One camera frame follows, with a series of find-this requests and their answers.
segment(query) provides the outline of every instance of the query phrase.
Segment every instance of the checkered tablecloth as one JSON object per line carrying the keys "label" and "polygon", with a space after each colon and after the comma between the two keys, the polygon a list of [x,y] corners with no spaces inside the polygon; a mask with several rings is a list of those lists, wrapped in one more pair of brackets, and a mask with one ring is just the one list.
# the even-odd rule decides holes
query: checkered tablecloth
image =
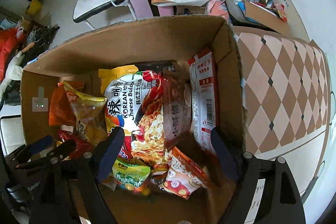
{"label": "checkered tablecloth", "polygon": [[238,48],[248,151],[258,154],[273,150],[327,123],[328,82],[319,49],[252,33],[240,34]]}

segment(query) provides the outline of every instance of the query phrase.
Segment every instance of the orange package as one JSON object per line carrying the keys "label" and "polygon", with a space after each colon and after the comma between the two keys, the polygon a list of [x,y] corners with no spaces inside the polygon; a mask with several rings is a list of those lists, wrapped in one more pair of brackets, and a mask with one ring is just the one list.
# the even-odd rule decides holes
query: orange package
{"label": "orange package", "polygon": [[[68,81],[68,83],[75,89],[82,91],[84,83],[82,81]],[[71,105],[68,101],[67,94],[63,87],[63,82],[58,83],[58,87],[54,90],[49,110],[49,125],[50,126],[75,126],[76,116],[72,111]]]}
{"label": "orange package", "polygon": [[188,199],[200,187],[211,188],[213,183],[201,167],[184,155],[177,147],[171,152],[170,168],[159,187],[169,193]]}

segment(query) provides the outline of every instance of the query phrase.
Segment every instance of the bolt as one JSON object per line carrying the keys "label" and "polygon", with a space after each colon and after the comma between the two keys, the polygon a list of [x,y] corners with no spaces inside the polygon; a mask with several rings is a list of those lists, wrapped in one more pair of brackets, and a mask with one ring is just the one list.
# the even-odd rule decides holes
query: bolt
{"label": "bolt", "polygon": [[251,152],[244,152],[244,153],[243,153],[243,156],[244,156],[244,158],[246,158],[246,159],[251,159],[253,155],[252,155]]}
{"label": "bolt", "polygon": [[52,164],[55,164],[56,162],[58,162],[58,158],[53,157],[53,158],[50,160],[50,162],[51,162]]}
{"label": "bolt", "polygon": [[281,164],[284,164],[286,161],[283,157],[278,157],[278,162],[280,162]]}
{"label": "bolt", "polygon": [[85,152],[85,153],[83,154],[83,157],[84,157],[85,159],[89,159],[89,158],[92,157],[92,153],[91,153],[90,151]]}

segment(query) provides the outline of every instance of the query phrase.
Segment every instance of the picture of noodles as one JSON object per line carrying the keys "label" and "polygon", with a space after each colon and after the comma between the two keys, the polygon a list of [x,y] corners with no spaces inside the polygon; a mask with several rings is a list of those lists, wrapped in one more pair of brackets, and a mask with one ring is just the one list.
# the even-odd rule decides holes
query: picture of noodles
{"label": "picture of noodles", "polygon": [[151,102],[138,124],[139,130],[133,132],[136,140],[131,143],[132,156],[150,164],[163,164],[165,136],[163,132],[162,97]]}

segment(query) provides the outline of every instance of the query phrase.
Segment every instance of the open box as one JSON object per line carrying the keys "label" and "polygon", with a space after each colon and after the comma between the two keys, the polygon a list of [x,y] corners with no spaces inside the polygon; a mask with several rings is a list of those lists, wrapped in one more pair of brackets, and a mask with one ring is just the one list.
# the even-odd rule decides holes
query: open box
{"label": "open box", "polygon": [[[187,60],[209,46],[217,65],[220,127],[226,137],[243,146],[244,111],[241,88],[241,62],[232,31],[221,17],[176,16],[119,23],[75,37],[50,49],[24,68],[21,82],[22,123],[28,144],[46,135],[57,137],[58,127],[48,125],[48,108],[57,83],[71,78],[85,83],[86,93],[100,94],[97,70],[140,62],[177,60],[187,72]],[[33,111],[34,97],[43,90],[44,111]],[[181,150],[190,158],[203,156],[186,143]],[[117,189],[101,188],[107,205],[119,224],[217,223],[235,189],[218,169],[219,186],[199,189],[184,200],[158,193],[152,199]],[[74,187],[79,214],[87,217],[78,189]]]}

